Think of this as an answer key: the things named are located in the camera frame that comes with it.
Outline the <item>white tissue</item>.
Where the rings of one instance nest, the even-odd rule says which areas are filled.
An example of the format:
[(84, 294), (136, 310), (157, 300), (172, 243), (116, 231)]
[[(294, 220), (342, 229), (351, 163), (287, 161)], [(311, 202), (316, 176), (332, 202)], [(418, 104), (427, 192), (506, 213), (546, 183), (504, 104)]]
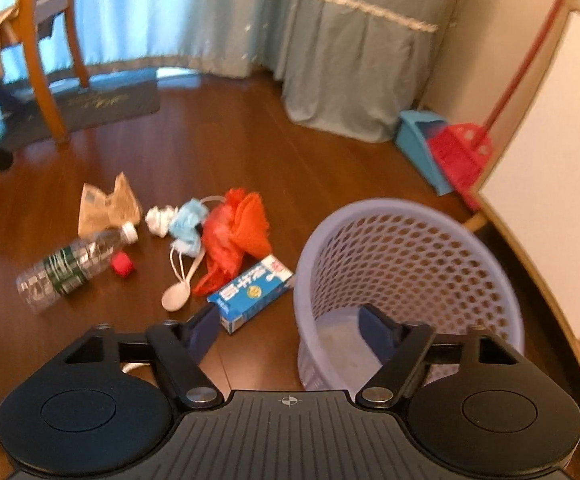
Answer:
[(152, 207), (144, 216), (144, 222), (152, 235), (164, 238), (169, 232), (171, 222), (178, 214), (178, 209), (173, 206), (164, 208)]

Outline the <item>dark grey floor mat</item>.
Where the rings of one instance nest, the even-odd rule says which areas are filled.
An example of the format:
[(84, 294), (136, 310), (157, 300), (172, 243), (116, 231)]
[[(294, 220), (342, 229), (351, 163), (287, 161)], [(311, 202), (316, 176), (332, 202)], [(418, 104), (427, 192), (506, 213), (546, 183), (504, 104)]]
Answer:
[[(116, 88), (98, 86), (90, 90), (63, 92), (56, 102), (68, 133), (125, 122), (156, 113), (161, 107), (155, 79)], [(35, 101), (29, 103), (28, 110), (21, 118), (0, 120), (0, 148), (14, 152), (52, 138)]]

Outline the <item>red broom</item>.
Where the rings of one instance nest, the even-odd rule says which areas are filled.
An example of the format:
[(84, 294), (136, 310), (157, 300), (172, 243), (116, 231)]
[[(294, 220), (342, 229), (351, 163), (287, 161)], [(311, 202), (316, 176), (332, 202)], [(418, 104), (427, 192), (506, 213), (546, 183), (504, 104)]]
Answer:
[(494, 151), (490, 130), (514, 96), (514, 92), (519, 88), (536, 55), (540, 53), (563, 1), (554, 0), (552, 3), (529, 51), (524, 55), (521, 65), (514, 74), (514, 78), (509, 82), (484, 124), (479, 126), (465, 122), (464, 124), (449, 125), (427, 141), (427, 147), (436, 166), (442, 171), (461, 200), (473, 212), (480, 210), (480, 205), (473, 193), (473, 186), (482, 176)]

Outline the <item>wooden chair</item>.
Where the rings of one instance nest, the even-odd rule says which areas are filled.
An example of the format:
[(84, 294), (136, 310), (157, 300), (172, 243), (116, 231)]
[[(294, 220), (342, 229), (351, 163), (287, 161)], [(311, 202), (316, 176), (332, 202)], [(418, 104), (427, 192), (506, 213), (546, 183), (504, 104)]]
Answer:
[(44, 123), (56, 142), (68, 139), (68, 132), (58, 103), (50, 90), (39, 50), (40, 40), (51, 34), (53, 20), (64, 16), (64, 27), (73, 61), (73, 69), (81, 88), (90, 86), (89, 73), (81, 56), (75, 23), (75, 0), (15, 0), (0, 10), (0, 80), (4, 69), (1, 51), (20, 44), (23, 47), (29, 83)]

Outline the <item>blue milk carton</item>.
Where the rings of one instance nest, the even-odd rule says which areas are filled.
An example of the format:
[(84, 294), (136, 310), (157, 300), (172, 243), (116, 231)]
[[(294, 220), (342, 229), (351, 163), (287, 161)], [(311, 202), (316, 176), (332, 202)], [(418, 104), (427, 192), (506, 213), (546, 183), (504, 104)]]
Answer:
[(207, 300), (216, 304), (221, 326), (233, 334), (293, 285), (294, 273), (274, 255), (269, 255)]

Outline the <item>brown paper wrapper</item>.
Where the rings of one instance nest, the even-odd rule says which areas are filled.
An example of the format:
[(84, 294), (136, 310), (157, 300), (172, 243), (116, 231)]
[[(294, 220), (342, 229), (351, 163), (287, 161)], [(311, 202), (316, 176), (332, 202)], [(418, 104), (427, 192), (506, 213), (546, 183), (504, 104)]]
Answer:
[(91, 184), (82, 187), (77, 229), (79, 237), (121, 228), (128, 222), (137, 226), (141, 218), (142, 208), (123, 172), (116, 176), (111, 194), (105, 194)]

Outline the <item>red bottle cap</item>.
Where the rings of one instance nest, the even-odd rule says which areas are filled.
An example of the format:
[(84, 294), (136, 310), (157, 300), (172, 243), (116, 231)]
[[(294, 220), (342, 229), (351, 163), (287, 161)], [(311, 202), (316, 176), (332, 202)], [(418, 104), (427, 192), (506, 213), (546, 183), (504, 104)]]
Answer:
[(111, 258), (111, 268), (120, 278), (129, 278), (136, 268), (126, 252), (116, 252)]

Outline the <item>light blue star curtain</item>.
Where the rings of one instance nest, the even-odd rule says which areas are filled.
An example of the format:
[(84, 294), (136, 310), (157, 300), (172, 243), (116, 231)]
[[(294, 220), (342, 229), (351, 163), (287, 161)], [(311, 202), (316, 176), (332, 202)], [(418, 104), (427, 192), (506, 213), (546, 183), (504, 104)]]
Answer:
[(75, 0), (92, 75), (161, 66), (245, 78), (254, 66), (282, 80), (299, 0)]

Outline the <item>orange foam fruit net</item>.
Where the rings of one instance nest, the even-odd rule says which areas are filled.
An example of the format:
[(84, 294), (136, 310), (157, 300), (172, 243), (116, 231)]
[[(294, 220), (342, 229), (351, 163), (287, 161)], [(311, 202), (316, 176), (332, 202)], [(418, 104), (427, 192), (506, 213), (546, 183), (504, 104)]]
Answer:
[(258, 193), (244, 196), (235, 211), (231, 229), (231, 240), (247, 255), (262, 260), (273, 252), (269, 242), (269, 222)]

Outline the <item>beige plastic spoon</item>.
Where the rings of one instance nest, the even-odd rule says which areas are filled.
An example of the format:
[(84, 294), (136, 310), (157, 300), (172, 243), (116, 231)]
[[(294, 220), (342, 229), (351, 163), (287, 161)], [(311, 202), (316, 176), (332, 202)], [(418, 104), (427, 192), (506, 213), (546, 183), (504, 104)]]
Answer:
[(205, 249), (202, 248), (199, 254), (193, 259), (189, 269), (183, 264), (183, 254), (171, 248), (169, 252), (169, 263), (171, 271), (175, 274), (177, 282), (168, 287), (163, 292), (161, 305), (167, 312), (176, 312), (182, 309), (191, 297), (191, 281), (197, 273), (199, 266), (205, 257)]

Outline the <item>blue surgical face mask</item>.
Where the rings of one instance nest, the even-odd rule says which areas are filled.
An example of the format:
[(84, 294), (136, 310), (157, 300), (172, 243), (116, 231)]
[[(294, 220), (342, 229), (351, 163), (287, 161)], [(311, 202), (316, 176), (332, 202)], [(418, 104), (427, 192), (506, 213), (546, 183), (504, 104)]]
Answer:
[[(183, 281), (198, 269), (205, 255), (202, 244), (203, 226), (211, 208), (225, 202), (224, 196), (211, 195), (191, 198), (181, 206), (168, 226), (168, 234), (173, 238), (169, 248), (169, 261), (178, 280)], [(192, 258), (188, 274), (183, 269), (183, 257)]]

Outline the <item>orange plastic bag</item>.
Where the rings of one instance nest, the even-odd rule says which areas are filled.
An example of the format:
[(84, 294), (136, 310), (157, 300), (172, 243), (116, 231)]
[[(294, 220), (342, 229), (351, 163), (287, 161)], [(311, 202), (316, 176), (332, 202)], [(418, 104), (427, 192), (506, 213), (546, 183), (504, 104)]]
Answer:
[(244, 252), (233, 243), (231, 233), (238, 206), (245, 196), (244, 188), (232, 188), (204, 221), (201, 241), (206, 250), (207, 272), (195, 285), (195, 296), (209, 296), (239, 274)]

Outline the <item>lavender plastic mesh basket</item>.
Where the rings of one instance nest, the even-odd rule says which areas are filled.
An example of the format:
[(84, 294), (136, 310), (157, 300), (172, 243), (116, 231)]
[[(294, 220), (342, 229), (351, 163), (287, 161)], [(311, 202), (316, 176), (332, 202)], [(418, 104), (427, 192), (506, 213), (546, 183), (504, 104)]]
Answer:
[(307, 240), (293, 290), (306, 390), (356, 393), (380, 368), (359, 332), (363, 304), (442, 334), (482, 325), (524, 349), (518, 299), (495, 256), (462, 224), (409, 200), (346, 205)]

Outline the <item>clear plastic water bottle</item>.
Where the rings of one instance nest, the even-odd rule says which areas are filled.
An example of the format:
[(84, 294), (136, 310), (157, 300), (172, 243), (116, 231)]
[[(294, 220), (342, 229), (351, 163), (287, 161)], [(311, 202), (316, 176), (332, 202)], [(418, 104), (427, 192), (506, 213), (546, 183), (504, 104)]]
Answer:
[(137, 240), (138, 233), (131, 222), (77, 238), (16, 278), (20, 298), (33, 314), (40, 314), (108, 269), (113, 257)]

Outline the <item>white wooden cabinet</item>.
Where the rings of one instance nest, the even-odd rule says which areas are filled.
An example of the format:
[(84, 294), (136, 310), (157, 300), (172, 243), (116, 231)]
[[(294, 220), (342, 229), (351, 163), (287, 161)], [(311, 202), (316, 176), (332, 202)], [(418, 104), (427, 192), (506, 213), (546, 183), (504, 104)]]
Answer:
[(529, 87), (474, 187), (580, 364), (580, 0), (560, 0)]

